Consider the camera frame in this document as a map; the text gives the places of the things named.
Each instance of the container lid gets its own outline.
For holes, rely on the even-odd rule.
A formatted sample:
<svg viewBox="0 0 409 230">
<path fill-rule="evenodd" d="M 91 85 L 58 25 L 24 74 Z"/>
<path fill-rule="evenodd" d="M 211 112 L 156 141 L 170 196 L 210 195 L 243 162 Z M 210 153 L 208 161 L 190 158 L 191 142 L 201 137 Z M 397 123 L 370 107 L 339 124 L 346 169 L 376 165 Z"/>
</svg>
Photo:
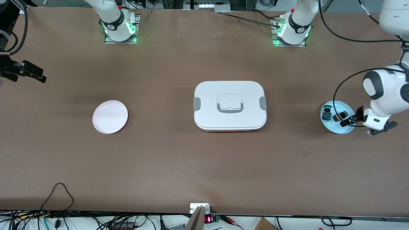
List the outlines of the container lid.
<svg viewBox="0 0 409 230">
<path fill-rule="evenodd" d="M 263 87 L 254 81 L 204 81 L 195 89 L 195 122 L 204 130 L 259 129 L 266 110 Z"/>
</svg>

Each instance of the black clamp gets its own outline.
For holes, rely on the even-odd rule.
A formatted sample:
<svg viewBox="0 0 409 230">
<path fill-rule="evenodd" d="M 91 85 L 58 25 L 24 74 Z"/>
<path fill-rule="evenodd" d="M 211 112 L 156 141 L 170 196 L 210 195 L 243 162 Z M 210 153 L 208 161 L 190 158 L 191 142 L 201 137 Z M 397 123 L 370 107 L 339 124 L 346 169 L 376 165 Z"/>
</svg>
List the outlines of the black clamp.
<svg viewBox="0 0 409 230">
<path fill-rule="evenodd" d="M 302 26 L 302 25 L 299 25 L 299 24 L 295 23 L 295 21 L 292 19 L 292 14 L 290 14 L 290 16 L 288 17 L 288 21 L 290 22 L 290 26 L 291 26 L 292 28 L 294 28 L 295 33 L 297 33 L 297 34 L 302 34 L 302 33 L 305 32 L 305 31 L 310 27 L 310 25 L 311 25 L 311 23 L 310 23 L 310 24 L 308 24 L 308 25 Z"/>
<path fill-rule="evenodd" d="M 119 18 L 118 18 L 116 21 L 114 21 L 114 22 L 107 23 L 107 22 L 104 22 L 103 20 L 101 20 L 101 22 L 103 23 L 103 25 L 104 25 L 108 30 L 117 30 L 118 26 L 121 25 L 121 24 L 124 22 L 124 18 L 125 18 L 124 13 L 123 13 L 122 11 L 120 11 L 120 12 L 121 12 L 121 15 L 120 15 Z"/>
<path fill-rule="evenodd" d="M 406 45 L 406 42 L 402 42 L 400 47 L 402 48 L 403 52 L 409 52 L 409 45 Z"/>
<path fill-rule="evenodd" d="M 384 133 L 384 132 L 387 132 L 389 129 L 393 129 L 393 128 L 395 128 L 396 126 L 398 126 L 398 123 L 397 122 L 395 122 L 395 121 L 393 121 L 393 122 L 388 122 L 388 123 L 386 123 L 385 124 L 385 127 L 384 127 L 384 129 L 382 129 L 382 130 L 375 130 L 375 129 L 369 129 L 369 134 L 370 135 L 372 135 L 372 136 L 375 136 L 375 135 L 378 135 L 378 134 L 380 134 L 380 133 Z"/>
<path fill-rule="evenodd" d="M 45 83 L 47 78 L 43 75 L 43 72 L 44 70 L 42 68 L 29 61 L 24 60 L 19 63 L 13 61 L 10 56 L 0 56 L 0 77 L 7 78 L 14 82 L 18 80 L 18 76 L 31 77 L 41 83 Z"/>
</svg>

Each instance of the brown table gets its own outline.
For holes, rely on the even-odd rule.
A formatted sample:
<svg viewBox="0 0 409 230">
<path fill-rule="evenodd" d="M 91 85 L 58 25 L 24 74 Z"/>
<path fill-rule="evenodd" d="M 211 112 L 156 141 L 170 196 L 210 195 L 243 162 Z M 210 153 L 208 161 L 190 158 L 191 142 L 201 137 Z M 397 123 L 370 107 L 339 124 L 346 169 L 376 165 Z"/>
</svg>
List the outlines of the brown table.
<svg viewBox="0 0 409 230">
<path fill-rule="evenodd" d="M 326 18 L 350 38 L 394 38 L 365 14 Z M 209 11 L 154 10 L 136 45 L 105 45 L 97 22 L 93 9 L 29 10 L 28 36 L 13 59 L 37 64 L 48 79 L 4 79 L 0 88 L 0 208 L 39 208 L 64 182 L 74 210 L 187 212 L 190 202 L 208 202 L 229 214 L 409 217 L 408 112 L 375 137 L 363 128 L 330 134 L 317 116 L 344 78 L 394 63 L 400 44 L 338 39 L 317 16 L 307 47 L 273 47 L 267 26 Z M 362 77 L 338 99 L 353 108 L 368 101 Z M 200 130 L 193 92 L 209 80 L 259 82 L 265 126 Z M 104 135 L 92 114 L 110 99 L 126 104 L 129 120 Z M 67 204 L 60 187 L 45 208 Z"/>
</svg>

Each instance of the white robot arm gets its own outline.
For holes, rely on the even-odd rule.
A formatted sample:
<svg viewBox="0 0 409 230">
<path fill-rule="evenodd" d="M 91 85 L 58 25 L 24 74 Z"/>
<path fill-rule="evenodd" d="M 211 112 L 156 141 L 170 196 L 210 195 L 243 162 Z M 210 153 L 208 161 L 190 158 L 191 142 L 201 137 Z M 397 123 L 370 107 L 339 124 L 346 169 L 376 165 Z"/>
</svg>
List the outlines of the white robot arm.
<svg viewBox="0 0 409 230">
<path fill-rule="evenodd" d="M 114 0 L 84 0 L 101 18 L 105 32 L 114 41 L 125 41 L 136 33 L 135 13 L 119 9 Z"/>
<path fill-rule="evenodd" d="M 288 44 L 300 44 L 311 29 L 311 22 L 318 11 L 317 0 L 298 0 L 294 11 L 282 16 L 285 21 L 277 36 Z"/>
<path fill-rule="evenodd" d="M 384 1 L 379 23 L 385 32 L 409 41 L 408 22 L 409 0 Z M 378 134 L 373 130 L 390 128 L 390 116 L 409 108 L 409 43 L 402 43 L 399 61 L 385 68 L 392 70 L 373 70 L 365 75 L 362 85 L 372 100 L 358 108 L 355 116 L 346 119 L 348 124 L 363 121 L 363 125 L 370 128 L 368 134 L 371 135 Z"/>
</svg>

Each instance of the cable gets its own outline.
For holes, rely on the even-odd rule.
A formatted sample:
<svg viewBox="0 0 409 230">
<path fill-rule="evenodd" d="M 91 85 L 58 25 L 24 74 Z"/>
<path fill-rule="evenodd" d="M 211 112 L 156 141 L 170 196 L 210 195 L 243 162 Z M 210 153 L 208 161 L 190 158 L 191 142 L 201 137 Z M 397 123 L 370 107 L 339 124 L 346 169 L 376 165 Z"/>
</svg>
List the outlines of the cable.
<svg viewBox="0 0 409 230">
<path fill-rule="evenodd" d="M 372 43 L 372 42 L 408 42 L 408 41 L 403 41 L 403 40 L 355 40 L 355 39 L 350 39 L 350 38 L 346 38 L 346 37 L 342 37 L 341 35 L 336 34 L 334 31 L 331 30 L 331 28 L 329 28 L 329 26 L 327 25 L 327 23 L 324 20 L 324 16 L 322 15 L 322 10 L 321 10 L 321 1 L 318 1 L 318 6 L 319 6 L 319 14 L 321 16 L 321 20 L 323 22 L 323 24 L 325 25 L 325 27 L 328 29 L 329 32 L 331 32 L 333 35 L 335 35 L 338 38 L 347 40 L 347 41 L 353 41 L 353 42 L 361 42 L 361 43 Z"/>
<path fill-rule="evenodd" d="M 237 227 L 239 227 L 239 228 L 241 228 L 241 230 L 244 230 L 240 225 L 238 225 L 238 224 L 236 224 L 236 223 L 233 223 L 233 225 L 234 225 L 234 226 L 237 226 Z"/>
<path fill-rule="evenodd" d="M 402 64 L 403 56 L 405 56 L 405 53 L 406 53 L 406 51 L 404 50 L 404 51 L 402 52 L 402 56 L 400 56 L 399 64 Z"/>
<path fill-rule="evenodd" d="M 70 192 L 68 191 L 68 189 L 67 189 L 67 187 L 65 186 L 65 184 L 64 184 L 64 183 L 61 183 L 61 182 L 58 182 L 58 183 L 56 183 L 56 184 L 54 185 L 54 187 L 53 187 L 52 190 L 51 190 L 50 195 L 48 195 L 47 199 L 46 199 L 46 200 L 43 202 L 43 204 L 41 205 L 41 207 L 40 207 L 40 210 L 41 210 L 41 211 L 43 210 L 43 206 L 45 205 L 45 203 L 48 201 L 48 199 L 50 199 L 50 197 L 51 197 L 52 193 L 54 192 L 55 187 L 57 187 L 57 185 L 62 185 L 62 186 L 64 186 L 65 191 L 66 191 L 67 194 L 71 197 L 71 204 L 70 204 L 68 207 L 66 207 L 65 209 L 63 209 L 63 211 L 69 209 L 69 208 L 74 204 L 74 198 L 72 197 L 72 195 L 71 195 Z"/>
<path fill-rule="evenodd" d="M 7 32 L 7 33 L 10 33 L 10 34 L 13 35 L 13 37 L 14 37 L 14 44 L 13 44 L 13 46 L 12 46 L 10 49 L 6 50 L 6 52 L 10 52 L 12 49 L 14 49 L 14 48 L 17 46 L 18 37 L 17 37 L 17 35 L 16 35 L 15 33 L 13 33 L 13 32 L 12 32 L 11 30 L 9 30 L 9 29 L 6 29 L 6 28 L 4 28 L 4 27 L 2 27 L 2 26 L 0 26 L 0 29 L 1 29 L 1 30 L 4 30 L 4 31 Z"/>
<path fill-rule="evenodd" d="M 149 219 L 148 216 L 146 216 L 146 218 L 153 224 L 153 228 L 156 230 L 155 224 L 151 221 L 151 219 Z"/>
<path fill-rule="evenodd" d="M 254 9 L 253 11 L 258 12 L 258 13 L 260 13 L 261 15 L 263 15 L 263 17 L 268 18 L 268 19 L 271 19 L 271 20 L 274 20 L 274 18 L 279 17 L 279 15 L 273 16 L 273 17 L 269 17 L 269 16 L 267 16 L 265 13 L 263 13 L 262 11 L 257 10 L 257 9 Z"/>
<path fill-rule="evenodd" d="M 20 1 L 21 1 L 22 6 L 23 6 L 23 11 L 24 11 L 24 32 L 23 32 L 23 37 L 21 38 L 20 45 L 18 45 L 16 50 L 10 52 L 10 55 L 16 54 L 21 49 L 21 47 L 23 47 L 25 38 L 27 36 L 27 29 L 28 29 L 27 6 L 25 5 L 24 0 L 20 0 Z"/>
<path fill-rule="evenodd" d="M 146 223 L 147 217 L 145 216 L 145 221 L 141 225 L 136 226 L 136 219 L 138 219 L 138 217 L 139 216 L 136 216 L 135 221 L 133 222 L 133 228 L 139 228 L 139 227 L 141 227 L 142 225 L 144 225 Z"/>
<path fill-rule="evenodd" d="M 280 28 L 280 26 L 278 26 L 278 25 L 262 23 L 262 22 L 254 21 L 254 20 L 251 20 L 251 19 L 248 19 L 248 18 L 242 18 L 242 17 L 239 17 L 239 16 L 231 15 L 231 14 L 223 14 L 223 13 L 219 13 L 219 14 L 227 15 L 227 16 L 230 16 L 230 17 L 233 17 L 233 18 L 243 19 L 245 21 L 249 21 L 249 22 L 252 22 L 252 23 L 257 23 L 257 24 L 261 24 L 261 25 L 268 25 L 268 26 L 272 26 L 272 27 L 275 27 L 275 28 Z"/>
<path fill-rule="evenodd" d="M 349 79 L 350 79 L 351 77 L 353 77 L 353 76 L 356 76 L 356 75 L 361 74 L 361 73 L 364 73 L 364 72 L 372 71 L 372 70 L 391 70 L 391 71 L 396 71 L 396 72 L 405 73 L 405 71 L 394 70 L 394 69 L 391 69 L 391 68 L 371 68 L 371 69 L 366 69 L 366 70 L 359 71 L 359 72 L 357 72 L 357 73 L 355 73 L 355 74 L 353 74 L 353 75 L 351 75 L 351 76 L 345 78 L 345 79 L 338 85 L 337 89 L 336 89 L 335 92 L 334 92 L 334 96 L 333 96 L 333 107 L 334 107 L 335 114 L 338 114 L 337 109 L 335 108 L 335 96 L 337 95 L 337 92 L 338 92 L 339 88 L 342 86 L 342 84 L 344 84 L 344 82 L 346 82 L 347 80 L 349 80 Z M 352 127 L 359 127 L 359 128 L 365 127 L 365 126 L 363 126 L 363 125 L 350 125 L 350 124 L 348 124 L 348 125 L 349 125 L 349 126 L 352 126 Z"/>
<path fill-rule="evenodd" d="M 278 218 L 278 217 L 276 217 L 276 219 L 277 219 L 277 224 L 278 224 L 278 226 L 279 226 L 280 230 L 283 230 L 283 228 L 281 227 L 281 224 L 280 224 L 279 218 Z"/>
<path fill-rule="evenodd" d="M 71 7 L 74 7 L 73 5 L 71 5 L 71 3 L 69 3 L 67 0 L 65 0 L 65 2 L 70 5 Z"/>
<path fill-rule="evenodd" d="M 142 5 L 142 4 L 139 4 L 139 3 L 136 3 L 136 2 L 131 2 L 131 1 L 129 1 L 129 0 L 125 0 L 125 1 L 127 1 L 130 5 L 132 5 L 132 6 L 135 7 L 136 9 L 137 9 L 138 7 L 136 7 L 135 5 L 138 5 L 138 6 L 141 6 L 141 7 L 143 7 L 143 8 L 148 8 L 148 9 L 149 9 L 149 7 L 144 6 L 144 5 Z"/>
<path fill-rule="evenodd" d="M 64 216 L 63 216 L 63 220 L 64 220 L 64 224 L 65 224 L 65 227 L 67 228 L 67 230 L 70 230 L 70 228 L 68 227 L 67 222 L 65 221 L 65 217 L 64 217 Z"/>
<path fill-rule="evenodd" d="M 372 19 L 372 21 L 374 21 L 376 24 L 379 25 L 379 21 L 376 20 L 376 19 L 374 19 L 374 18 L 372 17 L 372 15 L 369 13 L 368 9 L 364 6 L 364 4 L 362 3 L 362 1 L 361 1 L 361 0 L 358 0 L 358 2 L 359 2 L 359 4 L 361 5 L 362 9 L 364 9 L 365 13 L 369 16 L 369 18 Z"/>
<path fill-rule="evenodd" d="M 331 224 L 325 223 L 324 219 L 329 220 L 329 221 L 331 222 Z M 334 222 L 333 222 L 333 221 L 331 220 L 331 218 L 329 218 L 328 216 L 323 216 L 323 217 L 321 218 L 322 223 L 325 224 L 325 225 L 328 226 L 328 227 L 332 227 L 333 230 L 335 230 L 335 227 L 336 227 L 336 226 L 337 226 L 337 227 L 346 227 L 346 226 L 351 225 L 351 224 L 352 224 L 352 219 L 348 219 L 348 220 L 349 220 L 349 223 L 346 223 L 346 224 L 334 224 Z"/>
<path fill-rule="evenodd" d="M 47 230 L 50 230 L 50 228 L 48 227 L 47 221 L 45 221 L 45 213 L 43 212 L 43 222 L 44 222 L 44 226 Z"/>
</svg>

